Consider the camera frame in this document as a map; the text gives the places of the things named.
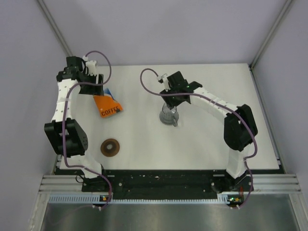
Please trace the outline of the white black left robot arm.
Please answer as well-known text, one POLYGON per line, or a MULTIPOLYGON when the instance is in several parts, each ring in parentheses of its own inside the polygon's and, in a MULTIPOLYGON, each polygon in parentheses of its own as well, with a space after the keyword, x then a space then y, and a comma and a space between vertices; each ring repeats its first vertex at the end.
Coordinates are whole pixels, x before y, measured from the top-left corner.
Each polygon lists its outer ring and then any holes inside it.
POLYGON ((102 165, 87 152, 88 137, 75 119, 78 95, 103 95, 103 75, 97 72, 95 60, 70 56, 56 80, 56 108, 51 121, 44 125, 45 134, 55 153, 63 156, 65 167, 80 169, 85 178, 93 179, 97 190, 104 191, 109 179, 102 175, 102 165))

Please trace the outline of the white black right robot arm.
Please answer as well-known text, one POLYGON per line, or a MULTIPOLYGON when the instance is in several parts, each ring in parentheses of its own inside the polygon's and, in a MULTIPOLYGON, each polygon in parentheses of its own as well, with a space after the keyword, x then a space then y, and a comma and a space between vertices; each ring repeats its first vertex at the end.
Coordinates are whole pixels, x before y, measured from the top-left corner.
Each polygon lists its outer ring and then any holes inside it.
POLYGON ((170 76, 158 76, 157 81, 164 85, 160 94, 169 108, 187 102, 204 109, 223 124, 223 139, 229 147, 226 167, 229 175, 224 183, 229 190, 237 190, 243 182, 240 176, 246 171, 244 161, 248 157, 248 147, 256 145, 255 136, 258 134, 250 106, 228 103, 207 91, 202 84, 189 83, 180 71, 170 76))

